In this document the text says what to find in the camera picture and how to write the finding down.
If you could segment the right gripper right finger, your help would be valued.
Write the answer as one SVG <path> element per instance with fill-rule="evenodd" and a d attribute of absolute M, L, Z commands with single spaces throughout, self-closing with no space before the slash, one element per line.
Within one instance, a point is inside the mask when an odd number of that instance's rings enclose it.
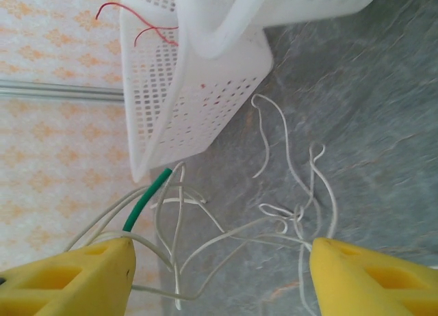
<path fill-rule="evenodd" d="M 317 238 L 311 278 L 322 315 L 436 315 L 437 270 Z"/>

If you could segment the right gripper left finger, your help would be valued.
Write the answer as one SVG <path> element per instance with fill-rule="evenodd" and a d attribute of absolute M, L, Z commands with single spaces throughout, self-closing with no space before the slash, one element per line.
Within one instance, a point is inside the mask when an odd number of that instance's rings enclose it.
<path fill-rule="evenodd" d="M 124 315 L 135 270 L 127 238 L 7 269 L 1 273 L 1 314 Z"/>

